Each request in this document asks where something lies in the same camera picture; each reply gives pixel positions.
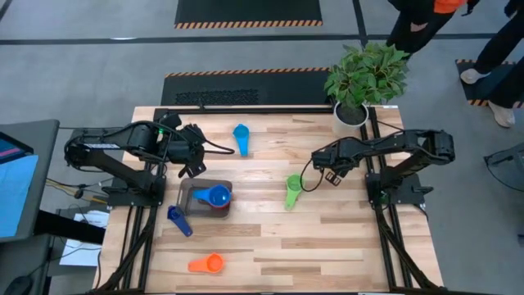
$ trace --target black floor mat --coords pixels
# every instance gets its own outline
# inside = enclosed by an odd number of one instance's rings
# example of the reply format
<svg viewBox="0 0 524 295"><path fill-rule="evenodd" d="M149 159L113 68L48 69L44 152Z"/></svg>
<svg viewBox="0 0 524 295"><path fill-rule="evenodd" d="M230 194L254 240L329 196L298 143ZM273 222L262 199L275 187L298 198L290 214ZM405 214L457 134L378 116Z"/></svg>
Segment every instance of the black floor mat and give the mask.
<svg viewBox="0 0 524 295"><path fill-rule="evenodd" d="M467 69L471 69L475 65L473 60L457 60L458 74L464 72ZM495 89L495 86L509 73L509 71L514 67L516 62L505 61L501 66L498 66L493 70L491 75L485 77L484 79L479 80L473 85L468 85L462 82L464 88L464 93L466 94L466 99L468 103L472 106L481 106L487 107L488 105L488 95ZM513 105L514 108L523 108L524 107L524 94L521 95L518 102L515 102Z"/></svg>
<svg viewBox="0 0 524 295"><path fill-rule="evenodd" d="M162 106L317 105L327 67L215 70L166 75Z"/></svg>
<svg viewBox="0 0 524 295"><path fill-rule="evenodd" d="M179 0L175 29L319 26L318 0Z"/></svg>

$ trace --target green measuring cup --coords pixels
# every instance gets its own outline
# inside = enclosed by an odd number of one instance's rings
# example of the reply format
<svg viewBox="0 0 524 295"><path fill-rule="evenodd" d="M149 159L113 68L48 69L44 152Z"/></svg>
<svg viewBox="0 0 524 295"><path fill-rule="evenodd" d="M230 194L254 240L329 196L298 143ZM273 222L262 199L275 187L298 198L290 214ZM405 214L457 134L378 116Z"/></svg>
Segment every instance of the green measuring cup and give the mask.
<svg viewBox="0 0 524 295"><path fill-rule="evenodd" d="M291 175L287 178L287 196L286 204L284 208L288 211L293 209L296 203L298 195L302 192L302 187L300 186L300 175Z"/></svg>

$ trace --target orange measuring cup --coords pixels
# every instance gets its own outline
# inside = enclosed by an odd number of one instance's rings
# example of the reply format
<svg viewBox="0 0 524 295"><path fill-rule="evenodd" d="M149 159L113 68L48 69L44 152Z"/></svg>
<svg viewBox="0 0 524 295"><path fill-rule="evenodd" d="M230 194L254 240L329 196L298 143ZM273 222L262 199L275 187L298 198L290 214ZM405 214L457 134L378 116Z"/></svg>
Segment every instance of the orange measuring cup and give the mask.
<svg viewBox="0 0 524 295"><path fill-rule="evenodd" d="M224 267L224 259L217 253L211 253L206 258L189 262L187 267L191 272L208 272L216 274Z"/></svg>

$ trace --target wooden table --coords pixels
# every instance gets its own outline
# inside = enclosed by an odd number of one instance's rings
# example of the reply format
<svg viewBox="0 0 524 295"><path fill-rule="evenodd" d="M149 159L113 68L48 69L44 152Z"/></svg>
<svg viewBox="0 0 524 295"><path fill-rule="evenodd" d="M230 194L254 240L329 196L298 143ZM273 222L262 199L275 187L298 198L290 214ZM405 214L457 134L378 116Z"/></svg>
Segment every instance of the wooden table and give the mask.
<svg viewBox="0 0 524 295"><path fill-rule="evenodd" d="M154 107L137 107L133 121L152 120L154 110ZM377 107L377 117L402 127L396 108ZM364 186L364 161L338 187L324 180L316 191L302 193L293 211L284 210L287 176L300 173L313 150L337 139L332 134L332 115L185 115L181 118L183 124L198 124L210 141L236 150L233 128L239 123L248 125L250 155L240 158L238 153L206 154L207 172L199 178L233 182L231 212L226 220L190 218L194 231L190 238L184 237L166 218L167 207L176 203L181 181L177 177L181 166L169 165L165 202L156 219L147 292L387 290L377 224ZM391 127L381 125L380 128L382 136L394 132ZM368 132L372 138L370 126ZM359 137L358 130L354 136ZM386 156L390 166L405 158L406 154ZM124 155L124 163L135 169L143 168L143 163L129 154ZM319 176L320 173L310 167L305 173L306 188L312 188ZM429 279L442 284L425 216L410 205L397 208L408 253ZM127 214L127 207L111 211L102 246L102 282L119 264ZM221 273L206 275L187 271L189 261L212 252L224 256L226 265ZM394 250L392 254L397 284L401 285L398 258ZM132 286L137 285L140 257L139 253Z"/></svg>

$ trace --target gray floor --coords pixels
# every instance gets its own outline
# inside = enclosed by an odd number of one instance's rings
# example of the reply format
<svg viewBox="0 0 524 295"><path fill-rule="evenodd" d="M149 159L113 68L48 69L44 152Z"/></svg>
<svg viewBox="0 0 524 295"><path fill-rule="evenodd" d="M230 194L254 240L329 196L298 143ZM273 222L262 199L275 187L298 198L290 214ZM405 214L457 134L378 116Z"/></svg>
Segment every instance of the gray floor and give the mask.
<svg viewBox="0 0 524 295"><path fill-rule="evenodd" d="M396 12L383 0L360 0L369 34L387 34ZM0 39L87 39L234 34L357 34L352 1L321 0L319 28L172 29L176 1L14 0L0 22ZM473 15L457 15L442 34L494 33L507 21L504 1L484 0ZM457 160L422 172L431 233L445 285L484 293L522 294L524 195L497 183L482 157L524 140L524 114L501 129L489 109L471 107L454 59L476 59L488 40L434 40L409 63L409 89L398 104L409 128L445 129ZM330 66L342 41L46 45L0 47L0 123L57 118L64 126L113 126L129 122L135 106L160 104L164 74L175 71ZM524 54L524 46L511 60ZM66 167L61 131L50 177L79 183L103 175ZM42 208L67 208L71 199L48 190ZM51 294L83 292L93 273L53 280Z"/></svg>

